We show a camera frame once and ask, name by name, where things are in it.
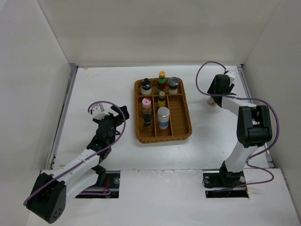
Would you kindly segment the red label white lid jar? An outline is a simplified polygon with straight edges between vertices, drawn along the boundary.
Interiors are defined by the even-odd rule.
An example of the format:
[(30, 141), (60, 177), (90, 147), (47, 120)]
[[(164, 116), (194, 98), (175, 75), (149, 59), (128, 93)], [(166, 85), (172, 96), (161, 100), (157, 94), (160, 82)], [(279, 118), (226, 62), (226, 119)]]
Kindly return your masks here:
[(207, 103), (208, 103), (210, 106), (216, 106), (216, 102), (214, 101), (214, 99), (213, 99), (212, 97), (209, 97), (209, 98), (208, 98)]

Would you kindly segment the pink cap spice jar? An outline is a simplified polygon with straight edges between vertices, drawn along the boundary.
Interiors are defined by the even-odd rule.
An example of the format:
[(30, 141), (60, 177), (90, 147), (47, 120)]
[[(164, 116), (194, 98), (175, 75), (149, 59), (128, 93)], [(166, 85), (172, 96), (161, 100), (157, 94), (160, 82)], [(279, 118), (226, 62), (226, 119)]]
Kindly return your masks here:
[(152, 115), (152, 102), (148, 97), (142, 99), (142, 113)]

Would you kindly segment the black cap pepper shaker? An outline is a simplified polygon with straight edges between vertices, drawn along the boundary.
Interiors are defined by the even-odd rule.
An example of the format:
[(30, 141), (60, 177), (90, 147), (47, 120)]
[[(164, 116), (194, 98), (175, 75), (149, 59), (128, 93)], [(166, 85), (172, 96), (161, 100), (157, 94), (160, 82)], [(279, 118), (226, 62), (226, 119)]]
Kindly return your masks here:
[(152, 116), (150, 114), (145, 114), (143, 117), (143, 123), (145, 128), (150, 128), (151, 127), (151, 119)]

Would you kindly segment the black cap white powder bottle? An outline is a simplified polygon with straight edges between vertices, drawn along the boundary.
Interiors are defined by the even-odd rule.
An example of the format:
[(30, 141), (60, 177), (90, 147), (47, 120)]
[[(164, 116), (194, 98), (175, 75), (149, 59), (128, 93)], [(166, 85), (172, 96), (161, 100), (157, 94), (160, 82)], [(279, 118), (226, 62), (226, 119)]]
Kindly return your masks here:
[(148, 78), (144, 78), (144, 80), (141, 82), (140, 88), (141, 88), (141, 94), (143, 96), (151, 95), (151, 93), (152, 93), (152, 84), (151, 84), (151, 81)]

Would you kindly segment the yellow oil bottle brown cap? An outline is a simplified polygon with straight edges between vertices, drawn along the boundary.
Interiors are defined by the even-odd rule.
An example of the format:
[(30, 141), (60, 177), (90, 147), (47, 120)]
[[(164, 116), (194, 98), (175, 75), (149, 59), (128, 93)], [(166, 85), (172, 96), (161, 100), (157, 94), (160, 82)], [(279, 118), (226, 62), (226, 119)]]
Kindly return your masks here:
[(158, 97), (158, 108), (165, 107), (165, 105), (166, 105), (165, 92), (161, 91), (159, 92), (159, 97)]

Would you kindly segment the silver lid blue label jar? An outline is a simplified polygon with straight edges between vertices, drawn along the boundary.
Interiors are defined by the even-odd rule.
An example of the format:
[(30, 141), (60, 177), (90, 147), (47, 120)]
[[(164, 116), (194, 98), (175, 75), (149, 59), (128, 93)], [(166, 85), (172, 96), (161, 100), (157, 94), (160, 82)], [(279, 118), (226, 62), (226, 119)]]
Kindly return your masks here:
[(161, 130), (167, 129), (169, 126), (170, 111), (167, 107), (160, 107), (157, 111), (158, 126)]

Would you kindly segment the clear lid powder jar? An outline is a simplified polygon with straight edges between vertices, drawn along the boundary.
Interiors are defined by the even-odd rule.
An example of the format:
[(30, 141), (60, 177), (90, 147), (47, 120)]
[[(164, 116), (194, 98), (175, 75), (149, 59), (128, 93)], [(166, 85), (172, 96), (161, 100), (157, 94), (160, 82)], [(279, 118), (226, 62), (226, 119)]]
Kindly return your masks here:
[(179, 84), (180, 84), (179, 78), (177, 78), (177, 77), (169, 78), (169, 80), (168, 80), (168, 86), (169, 86), (168, 93), (169, 94), (177, 94)]

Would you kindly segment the red sauce bottle yellow cap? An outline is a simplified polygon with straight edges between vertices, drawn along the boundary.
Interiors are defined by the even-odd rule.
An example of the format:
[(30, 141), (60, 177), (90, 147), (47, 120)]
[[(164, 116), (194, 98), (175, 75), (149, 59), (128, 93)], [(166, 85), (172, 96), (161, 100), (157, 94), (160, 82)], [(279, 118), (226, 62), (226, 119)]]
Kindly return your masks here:
[(157, 81), (157, 94), (159, 94), (161, 91), (164, 91), (165, 88), (166, 88), (166, 72), (160, 71), (158, 81)]

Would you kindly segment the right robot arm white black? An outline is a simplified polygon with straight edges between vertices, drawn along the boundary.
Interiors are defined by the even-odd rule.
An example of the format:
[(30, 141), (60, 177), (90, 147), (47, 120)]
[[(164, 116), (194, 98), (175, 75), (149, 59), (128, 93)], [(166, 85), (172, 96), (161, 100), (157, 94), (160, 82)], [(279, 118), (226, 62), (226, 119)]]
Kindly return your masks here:
[(219, 107), (238, 117), (237, 144), (219, 169), (218, 181), (223, 187), (243, 182), (243, 169), (247, 159), (272, 139), (269, 107), (226, 97), (233, 88), (234, 84), (229, 76), (218, 74), (207, 91)]

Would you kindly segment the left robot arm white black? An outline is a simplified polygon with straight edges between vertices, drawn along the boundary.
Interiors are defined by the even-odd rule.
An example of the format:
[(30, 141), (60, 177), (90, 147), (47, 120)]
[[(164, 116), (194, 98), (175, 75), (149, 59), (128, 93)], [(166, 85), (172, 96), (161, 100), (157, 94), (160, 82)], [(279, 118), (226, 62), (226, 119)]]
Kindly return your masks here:
[(49, 224), (57, 221), (66, 204), (76, 196), (107, 197), (111, 191), (105, 184), (106, 170), (100, 164), (111, 152), (112, 146), (122, 137), (118, 131), (129, 119), (126, 106), (111, 105), (107, 113), (104, 101), (97, 101), (88, 107), (92, 120), (98, 128), (82, 153), (52, 174), (41, 173), (37, 177), (30, 196), (23, 205)]

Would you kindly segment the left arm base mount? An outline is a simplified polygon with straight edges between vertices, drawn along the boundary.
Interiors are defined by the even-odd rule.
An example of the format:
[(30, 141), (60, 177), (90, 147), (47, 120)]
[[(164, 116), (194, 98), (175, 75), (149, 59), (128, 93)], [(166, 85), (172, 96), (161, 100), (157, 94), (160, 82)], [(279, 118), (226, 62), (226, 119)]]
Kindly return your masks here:
[(110, 199), (119, 198), (120, 171), (107, 171), (102, 166), (96, 166), (92, 170), (98, 175), (94, 185), (86, 188), (76, 196), (77, 199)]

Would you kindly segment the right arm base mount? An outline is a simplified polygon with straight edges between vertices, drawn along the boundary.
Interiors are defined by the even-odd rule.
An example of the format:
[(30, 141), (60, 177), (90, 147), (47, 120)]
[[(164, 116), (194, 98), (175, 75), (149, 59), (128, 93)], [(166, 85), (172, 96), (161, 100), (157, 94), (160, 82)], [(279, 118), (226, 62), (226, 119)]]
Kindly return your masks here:
[(206, 198), (249, 198), (246, 180), (243, 172), (221, 173), (218, 170), (204, 171), (202, 184), (205, 187)]

